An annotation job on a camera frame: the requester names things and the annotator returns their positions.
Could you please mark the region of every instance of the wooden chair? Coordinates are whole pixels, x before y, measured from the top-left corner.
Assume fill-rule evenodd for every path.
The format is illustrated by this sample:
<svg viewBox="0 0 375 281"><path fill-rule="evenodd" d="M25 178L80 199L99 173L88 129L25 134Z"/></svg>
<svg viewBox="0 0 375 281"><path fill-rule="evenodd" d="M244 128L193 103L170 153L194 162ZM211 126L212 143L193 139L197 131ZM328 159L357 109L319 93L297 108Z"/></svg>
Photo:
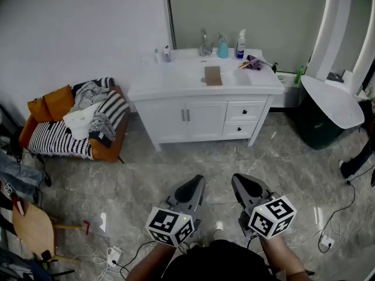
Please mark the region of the wooden chair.
<svg viewBox="0 0 375 281"><path fill-rule="evenodd" d="M57 219L49 217L43 210L25 201L24 209L25 215L20 215L16 207L13 206L13 226L18 238L25 243L32 253L36 254L39 259L44 260L60 259L80 262L79 259L56 255L54 233L56 229L82 229L81 225L57 224Z"/></svg>

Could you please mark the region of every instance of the orange pillow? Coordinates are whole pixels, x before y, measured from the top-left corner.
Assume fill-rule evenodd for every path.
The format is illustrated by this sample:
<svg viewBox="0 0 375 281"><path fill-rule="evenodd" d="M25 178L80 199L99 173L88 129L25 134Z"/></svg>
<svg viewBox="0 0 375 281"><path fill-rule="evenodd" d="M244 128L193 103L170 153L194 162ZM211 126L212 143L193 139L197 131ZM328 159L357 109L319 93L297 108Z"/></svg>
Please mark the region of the orange pillow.
<svg viewBox="0 0 375 281"><path fill-rule="evenodd" d="M55 122L63 120L70 109L74 106L74 98L70 86L67 85L57 91L44 96L47 107Z"/></svg>
<svg viewBox="0 0 375 281"><path fill-rule="evenodd" d="M28 107L32 116L38 123L53 121L44 97L28 102Z"/></svg>

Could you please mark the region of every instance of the marble floor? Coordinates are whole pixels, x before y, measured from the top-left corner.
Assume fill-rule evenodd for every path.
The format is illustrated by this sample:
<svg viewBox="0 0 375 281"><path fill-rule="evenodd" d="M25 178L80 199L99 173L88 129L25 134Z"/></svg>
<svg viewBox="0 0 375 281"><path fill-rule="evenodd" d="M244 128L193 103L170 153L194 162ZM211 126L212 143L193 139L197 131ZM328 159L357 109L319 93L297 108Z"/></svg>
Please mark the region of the marble floor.
<svg viewBox="0 0 375 281"><path fill-rule="evenodd" d="M230 182L234 173L251 174L265 181L272 190L286 195L298 210L292 225L283 233L285 242L307 269L316 272L313 280L329 280L364 248L375 244L372 227L375 225L375 189L370 186L371 172L356 179L354 204L337 214L342 233L349 237L347 242L341 244L330 225L325 234L335 240L334 249L322 254L318 250L319 236L312 238L334 210L352 201L353 189L345 185L338 160L357 155L366 141L363 129L352 129L345 131L329 148L313 150L300 139L288 116L271 113L251 148L245 140L225 140L165 144L162 152L157 153L141 120L134 115L121 151L124 165L80 159L47 160L46 171L53 185L42 187L42 208L61 223L91 222L88 236L82 230L58 231L58 254L90 255L96 249L105 253L109 246L115 245L124 251L120 263L125 264L140 244L150 240L144 225L152 206L166 198L171 185L202 174L207 183L203 222L195 238L208 244L215 222L220 220L224 222L229 240L246 246L248 238L243 236L237 223L242 209ZM40 166L31 155L26 155L25 162ZM372 165L375 165L373 156L360 172ZM316 210L319 210L320 221ZM101 213L106 213L107 217L105 231L99 227ZM332 224L335 229L339 228L338 221ZM19 241L8 235L11 249L21 253ZM144 246L129 267L151 249L150 245ZM259 239L252 241L250 249L261 251ZM27 248L22 246L22 255L27 254ZM94 280L104 267L95 265L93 256L79 258L81 263L55 264L58 271L76 270L74 275L60 280ZM114 280L122 280L120 275L110 275Z"/></svg>

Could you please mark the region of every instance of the spray bottle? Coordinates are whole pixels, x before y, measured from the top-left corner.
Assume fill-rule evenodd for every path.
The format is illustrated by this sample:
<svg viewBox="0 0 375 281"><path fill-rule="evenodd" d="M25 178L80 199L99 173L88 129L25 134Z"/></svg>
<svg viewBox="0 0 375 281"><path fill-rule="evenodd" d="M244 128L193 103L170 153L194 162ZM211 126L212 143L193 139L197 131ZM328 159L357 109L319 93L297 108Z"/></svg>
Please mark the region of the spray bottle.
<svg viewBox="0 0 375 281"><path fill-rule="evenodd" d="M241 30L240 35L237 40L237 46L236 46L236 57L238 59L244 58L244 52L245 52L245 32L246 29Z"/></svg>
<svg viewBox="0 0 375 281"><path fill-rule="evenodd" d="M227 38L224 34L219 32L219 48L217 49L217 56L219 56L221 59L227 59L228 58L228 45L227 45Z"/></svg>

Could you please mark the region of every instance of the faucet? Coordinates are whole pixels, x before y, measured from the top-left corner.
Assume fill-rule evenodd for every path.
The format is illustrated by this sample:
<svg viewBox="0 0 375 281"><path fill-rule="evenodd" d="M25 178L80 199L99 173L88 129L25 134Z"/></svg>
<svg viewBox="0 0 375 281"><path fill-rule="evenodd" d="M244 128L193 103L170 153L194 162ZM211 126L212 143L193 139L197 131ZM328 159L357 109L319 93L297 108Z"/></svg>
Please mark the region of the faucet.
<svg viewBox="0 0 375 281"><path fill-rule="evenodd" d="M211 42L211 49L208 51L206 45L207 45L207 33L204 28L201 29L200 31L200 46L199 46L199 55L200 56L206 56L206 55L211 55L212 53L212 48L213 48L213 41Z"/></svg>

